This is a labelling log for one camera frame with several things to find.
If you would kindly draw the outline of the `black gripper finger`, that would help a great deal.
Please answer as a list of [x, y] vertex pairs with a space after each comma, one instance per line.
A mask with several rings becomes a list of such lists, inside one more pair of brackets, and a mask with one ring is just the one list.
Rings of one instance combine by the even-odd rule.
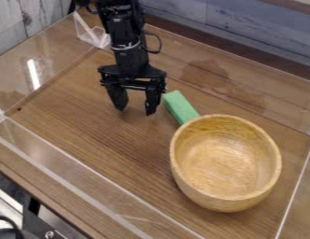
[[123, 111], [128, 103], [125, 87], [117, 85], [105, 85], [105, 89], [115, 108]]
[[148, 88], [145, 90], [145, 114], [149, 116], [156, 112], [157, 105], [161, 101], [161, 89]]

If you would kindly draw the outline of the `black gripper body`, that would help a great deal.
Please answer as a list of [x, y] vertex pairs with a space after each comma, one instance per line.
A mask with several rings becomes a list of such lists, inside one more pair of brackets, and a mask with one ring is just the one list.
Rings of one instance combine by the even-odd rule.
[[165, 72], [149, 64], [144, 46], [125, 48], [111, 47], [115, 64], [97, 68], [101, 85], [108, 93], [124, 93], [127, 90], [164, 93]]

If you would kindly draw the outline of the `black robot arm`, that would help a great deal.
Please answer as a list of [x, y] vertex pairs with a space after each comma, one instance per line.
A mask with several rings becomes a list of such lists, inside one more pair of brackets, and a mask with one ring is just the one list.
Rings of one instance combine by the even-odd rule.
[[165, 71], [155, 68], [148, 61], [148, 54], [157, 54], [161, 49], [147, 47], [144, 30], [145, 18], [139, 0], [73, 0], [91, 14], [99, 16], [105, 33], [109, 35], [109, 47], [115, 56], [113, 65], [97, 67], [100, 83], [115, 108], [125, 109], [127, 90], [145, 93], [145, 114], [156, 112], [165, 92]]

